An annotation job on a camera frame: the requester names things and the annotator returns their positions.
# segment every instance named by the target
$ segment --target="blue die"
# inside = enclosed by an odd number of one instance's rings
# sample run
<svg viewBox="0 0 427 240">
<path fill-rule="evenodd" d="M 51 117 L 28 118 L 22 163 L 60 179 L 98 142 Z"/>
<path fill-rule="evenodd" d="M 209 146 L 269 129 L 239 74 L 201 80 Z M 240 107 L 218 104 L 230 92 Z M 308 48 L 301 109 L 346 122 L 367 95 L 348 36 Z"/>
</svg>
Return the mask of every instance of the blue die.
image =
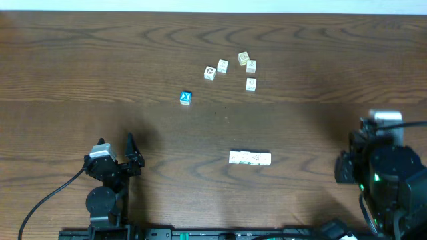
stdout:
<svg viewBox="0 0 427 240">
<path fill-rule="evenodd" d="M 187 91 L 182 91 L 181 98 L 179 99 L 181 101 L 182 105 L 189 105 L 191 103 L 191 93 Z"/>
</svg>

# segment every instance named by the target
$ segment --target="white wall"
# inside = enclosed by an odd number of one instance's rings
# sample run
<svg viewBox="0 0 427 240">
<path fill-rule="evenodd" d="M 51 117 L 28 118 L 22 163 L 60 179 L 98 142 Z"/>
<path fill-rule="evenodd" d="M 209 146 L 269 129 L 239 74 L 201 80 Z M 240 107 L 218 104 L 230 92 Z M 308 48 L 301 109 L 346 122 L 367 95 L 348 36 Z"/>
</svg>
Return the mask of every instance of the white wall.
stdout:
<svg viewBox="0 0 427 240">
<path fill-rule="evenodd" d="M 0 10 L 427 14 L 427 0 L 0 0 Z"/>
</svg>

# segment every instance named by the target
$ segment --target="wire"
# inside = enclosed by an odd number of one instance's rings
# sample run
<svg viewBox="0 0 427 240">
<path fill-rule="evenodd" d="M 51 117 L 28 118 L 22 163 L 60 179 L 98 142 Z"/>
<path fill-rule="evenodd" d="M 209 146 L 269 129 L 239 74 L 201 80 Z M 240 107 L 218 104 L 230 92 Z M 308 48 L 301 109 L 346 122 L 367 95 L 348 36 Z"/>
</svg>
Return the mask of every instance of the wire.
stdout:
<svg viewBox="0 0 427 240">
<path fill-rule="evenodd" d="M 262 235 L 259 237 L 254 237 L 252 240 L 265 240 L 265 239 L 273 239 L 273 238 L 295 238 L 295 239 L 306 239 L 306 240 L 319 240 L 319 239 L 325 239 L 328 240 L 325 237 L 319 237 L 319 236 L 309 236 L 309 235 L 302 235 L 302 234 L 292 234 L 292 233 L 276 233 L 276 234 L 267 234 Z"/>
<path fill-rule="evenodd" d="M 378 130 L 391 130 L 391 129 L 397 129 L 397 128 L 405 128 L 405 127 L 427 127 L 427 121 L 422 122 L 411 122 L 411 123 L 400 123 L 385 127 L 377 127 L 375 128 L 376 131 Z"/>
<path fill-rule="evenodd" d="M 72 183 L 76 178 L 78 178 L 82 173 L 84 169 L 80 170 L 74 177 L 72 177 L 68 182 L 64 183 L 64 185 L 60 186 L 58 189 L 54 190 L 51 194 L 46 196 L 44 199 L 42 199 L 34 208 L 28 213 L 27 217 L 24 219 L 24 222 L 22 222 L 21 228 L 19 229 L 18 233 L 18 240 L 22 240 L 22 233 L 24 232 L 25 224 L 27 224 L 29 218 L 32 216 L 32 214 L 37 210 L 40 205 L 42 205 L 44 202 L 46 202 L 49 198 L 60 192 L 60 190 L 64 189 L 66 186 L 68 186 L 70 183 Z"/>
<path fill-rule="evenodd" d="M 360 204 L 360 209 L 362 210 L 363 213 L 363 217 L 365 218 L 366 223 L 368 224 L 369 228 L 371 229 L 371 232 L 377 236 L 378 231 L 375 228 L 374 223 L 371 221 L 371 218 L 369 218 L 368 212 L 363 204 L 363 196 L 362 194 L 360 194 L 359 196 L 359 204 Z"/>
</svg>

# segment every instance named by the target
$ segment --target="row of dice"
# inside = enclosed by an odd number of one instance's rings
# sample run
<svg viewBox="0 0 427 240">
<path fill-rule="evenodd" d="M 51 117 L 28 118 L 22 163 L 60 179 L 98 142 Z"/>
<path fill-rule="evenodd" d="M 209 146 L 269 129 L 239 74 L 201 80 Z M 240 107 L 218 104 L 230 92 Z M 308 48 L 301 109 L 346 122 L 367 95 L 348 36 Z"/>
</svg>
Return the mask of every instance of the row of dice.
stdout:
<svg viewBox="0 0 427 240">
<path fill-rule="evenodd" d="M 272 164 L 272 154 L 251 153 L 249 151 L 230 151 L 228 163 L 268 166 Z"/>
</svg>

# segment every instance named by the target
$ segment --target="white die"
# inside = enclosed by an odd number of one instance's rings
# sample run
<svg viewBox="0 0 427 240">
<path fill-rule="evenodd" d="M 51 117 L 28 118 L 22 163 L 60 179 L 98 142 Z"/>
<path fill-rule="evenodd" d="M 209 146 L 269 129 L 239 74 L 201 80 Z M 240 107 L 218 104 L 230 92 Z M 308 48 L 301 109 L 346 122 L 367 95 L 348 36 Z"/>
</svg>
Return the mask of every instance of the white die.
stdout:
<svg viewBox="0 0 427 240">
<path fill-rule="evenodd" d="M 272 154 L 271 153 L 261 153 L 260 154 L 260 165 L 269 166 L 272 164 Z"/>
<path fill-rule="evenodd" d="M 216 69 L 214 69 L 213 67 L 206 67 L 205 70 L 205 78 L 209 79 L 209 80 L 214 80 L 215 79 L 215 74 L 216 74 Z"/>
<path fill-rule="evenodd" d="M 240 152 L 238 151 L 230 151 L 230 157 L 228 158 L 228 163 L 240 163 Z"/>
<path fill-rule="evenodd" d="M 256 88 L 256 79 L 247 78 L 246 79 L 246 90 L 255 91 Z"/>
<path fill-rule="evenodd" d="M 239 60 L 240 66 L 245 65 L 246 62 L 248 62 L 248 60 L 249 60 L 248 52 L 239 53 L 238 60 Z"/>
<path fill-rule="evenodd" d="M 260 154 L 259 153 L 251 153 L 250 154 L 251 161 L 250 165 L 259 165 L 260 164 Z"/>
<path fill-rule="evenodd" d="M 227 68 L 228 68 L 228 61 L 220 59 L 218 61 L 218 66 L 217 66 L 218 73 L 227 73 Z"/>
<path fill-rule="evenodd" d="M 240 152 L 240 164 L 249 164 L 251 159 L 250 159 L 250 152 L 247 151 L 241 151 Z"/>
<path fill-rule="evenodd" d="M 248 60 L 246 63 L 246 73 L 255 73 L 256 60 Z"/>
</svg>

